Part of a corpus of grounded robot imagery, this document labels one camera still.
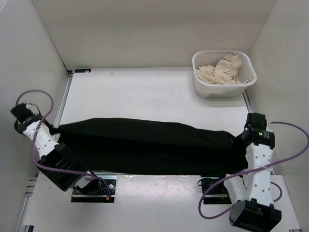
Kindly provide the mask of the black trousers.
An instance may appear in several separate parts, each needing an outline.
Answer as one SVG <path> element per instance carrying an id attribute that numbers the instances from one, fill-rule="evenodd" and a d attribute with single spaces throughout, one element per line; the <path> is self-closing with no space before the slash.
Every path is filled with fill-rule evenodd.
<path id="1" fill-rule="evenodd" d="M 50 130 L 68 159 L 90 170 L 235 173 L 248 167 L 246 149 L 226 131 L 176 122 L 92 118 Z"/>

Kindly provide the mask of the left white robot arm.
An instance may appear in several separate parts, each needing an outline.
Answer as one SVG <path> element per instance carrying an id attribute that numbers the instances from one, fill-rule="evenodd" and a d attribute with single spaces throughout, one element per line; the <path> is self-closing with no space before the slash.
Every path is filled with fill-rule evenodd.
<path id="1" fill-rule="evenodd" d="M 50 130 L 52 125 L 43 118 L 40 112 L 34 113 L 29 104 L 21 103 L 11 109 L 12 115 L 16 118 L 14 129 L 34 142 L 39 154 L 39 160 L 32 160 L 38 169 L 62 191 L 74 189 L 82 194 L 95 194 L 102 190 L 102 182 L 87 175 L 56 172 L 55 169 L 83 172 L 83 169 L 76 162 L 69 162 L 65 159 L 71 151 L 64 143 L 58 143 L 52 137 Z"/>

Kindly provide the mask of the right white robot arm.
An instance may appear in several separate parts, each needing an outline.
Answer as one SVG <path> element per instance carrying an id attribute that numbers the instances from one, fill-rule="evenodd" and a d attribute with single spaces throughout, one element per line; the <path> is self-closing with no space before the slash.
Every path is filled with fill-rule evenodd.
<path id="1" fill-rule="evenodd" d="M 232 226 L 250 232 L 269 232 L 281 221 L 281 211 L 275 209 L 271 195 L 271 163 L 275 135 L 267 130 L 266 117 L 259 113 L 247 115 L 240 136 L 248 158 L 247 183 L 241 176 L 224 176 L 217 180 L 217 188 L 228 193 L 233 203 L 229 211 Z"/>

